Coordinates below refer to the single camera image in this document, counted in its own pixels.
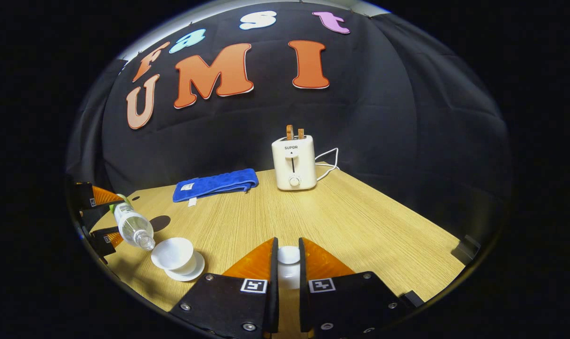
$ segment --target wooden table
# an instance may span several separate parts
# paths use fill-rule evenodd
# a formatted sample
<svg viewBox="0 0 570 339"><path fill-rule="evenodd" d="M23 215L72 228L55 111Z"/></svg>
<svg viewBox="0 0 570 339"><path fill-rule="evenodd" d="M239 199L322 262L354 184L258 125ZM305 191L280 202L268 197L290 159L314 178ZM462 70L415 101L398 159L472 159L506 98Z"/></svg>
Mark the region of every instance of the wooden table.
<svg viewBox="0 0 570 339"><path fill-rule="evenodd" d="M317 176L328 167L317 166ZM414 290L424 301L444 289L463 269L450 253L459 240L399 202L352 176L334 170L308 191L279 191L274 170L257 172L259 185L247 193L200 198L197 205L172 202L176 185L142 189L128 198L147 219L167 215L156 232L189 239L205 258L206 272L222 274L262 242L298 245L303 236L355 272L373 271L397 295ZM115 227L111 213L93 230ZM178 282L151 262L151 253L126 242L106 256L109 268L144 298L169 311L193 286ZM279 292L276 339L305 339L298 318L299 290Z"/></svg>

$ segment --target white cup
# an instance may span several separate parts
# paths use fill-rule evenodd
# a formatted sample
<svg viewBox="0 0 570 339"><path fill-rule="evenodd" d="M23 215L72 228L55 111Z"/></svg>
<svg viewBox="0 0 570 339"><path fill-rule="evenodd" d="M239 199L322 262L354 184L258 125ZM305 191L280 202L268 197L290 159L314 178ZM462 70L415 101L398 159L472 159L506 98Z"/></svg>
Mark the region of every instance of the white cup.
<svg viewBox="0 0 570 339"><path fill-rule="evenodd" d="M193 244L185 238L170 238L160 242L151 252L151 261L178 281L195 279L205 266L201 254L194 251Z"/></svg>
<svg viewBox="0 0 570 339"><path fill-rule="evenodd" d="M279 288L300 288L300 249L297 246L280 247L277 260Z"/></svg>

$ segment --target purple letter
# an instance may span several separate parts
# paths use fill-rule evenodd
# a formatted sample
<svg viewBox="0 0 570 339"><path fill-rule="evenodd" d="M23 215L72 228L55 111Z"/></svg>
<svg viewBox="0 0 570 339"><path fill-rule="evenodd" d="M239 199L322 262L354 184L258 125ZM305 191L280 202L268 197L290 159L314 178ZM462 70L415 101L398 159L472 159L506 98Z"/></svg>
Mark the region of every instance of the purple letter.
<svg viewBox="0 0 570 339"><path fill-rule="evenodd" d="M339 26L339 24L337 22L338 21L343 22L343 19L341 17L334 16L333 13L330 13L330 12L312 12L312 15L316 15L317 17L320 17L323 26L325 26L326 28L329 28L333 32L338 32L338 33L342 33L342 34L350 33L350 30L348 30L348 28L343 28L343 27Z"/></svg>

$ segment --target white cable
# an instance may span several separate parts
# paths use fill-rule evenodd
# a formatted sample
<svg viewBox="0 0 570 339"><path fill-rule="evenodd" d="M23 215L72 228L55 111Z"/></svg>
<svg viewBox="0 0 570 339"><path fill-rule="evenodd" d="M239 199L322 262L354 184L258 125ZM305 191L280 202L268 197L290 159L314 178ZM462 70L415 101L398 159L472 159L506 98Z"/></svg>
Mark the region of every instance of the white cable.
<svg viewBox="0 0 570 339"><path fill-rule="evenodd" d="M315 160L319 159L320 157L324 156L325 154L329 154L331 152L335 151L335 164L334 165L328 165L328 164L321 164L321 163L317 163L317 165L321 165L321 166L331 166L330 169L326 170L326 172L323 173L322 176L319 176L317 178L317 181L321 180L322 178L324 178L326 175L329 174L329 172L333 171L334 169L339 169L339 167L337 167L337 156L339 155L339 148L333 148L330 151L324 152L323 154L320 154L319 156L315 157Z"/></svg>

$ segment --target orange letter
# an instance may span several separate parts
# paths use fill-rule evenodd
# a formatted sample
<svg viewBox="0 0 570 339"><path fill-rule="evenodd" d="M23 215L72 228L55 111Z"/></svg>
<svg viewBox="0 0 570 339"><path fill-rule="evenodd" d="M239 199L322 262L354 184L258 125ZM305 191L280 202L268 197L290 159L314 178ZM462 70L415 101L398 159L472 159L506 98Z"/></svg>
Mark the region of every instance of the orange letter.
<svg viewBox="0 0 570 339"><path fill-rule="evenodd" d="M158 56L160 56L162 49L166 48L167 45L170 45L170 41L167 41L163 45L159 46L158 48L155 49L155 51L152 51L151 53L149 53L148 56L144 57L143 60L140 61L140 67L138 68L138 73L136 73L134 79L132 79L133 83L137 81L138 78L140 78L143 74L149 71L149 69L151 68L151 65L149 64L155 61Z"/></svg>
<svg viewBox="0 0 570 339"><path fill-rule="evenodd" d="M289 41L298 58L298 76L293 80L297 88L321 89L329 87L329 80L322 75L322 43L306 40Z"/></svg>
<svg viewBox="0 0 570 339"><path fill-rule="evenodd" d="M143 85L145 86L145 109L141 115L136 113L136 97L140 90L140 86L133 89L126 97L126 103L128 103L128 107L126 108L126 112L128 113L128 126L130 126L131 129L139 129L143 127L149 119L151 119L151 115L153 114L153 100L155 96L155 82L159 78L160 75L156 74L145 81L145 84Z"/></svg>
<svg viewBox="0 0 570 339"><path fill-rule="evenodd" d="M245 54L251 48L248 43L238 43L222 49L211 66L200 56L189 56L176 64L179 72L178 98L174 107L181 109L190 106L197 100L191 92L191 83L203 99L207 99L214 90L220 75L220 86L216 94L220 97L247 93L253 90L253 83L247 79L245 71Z"/></svg>

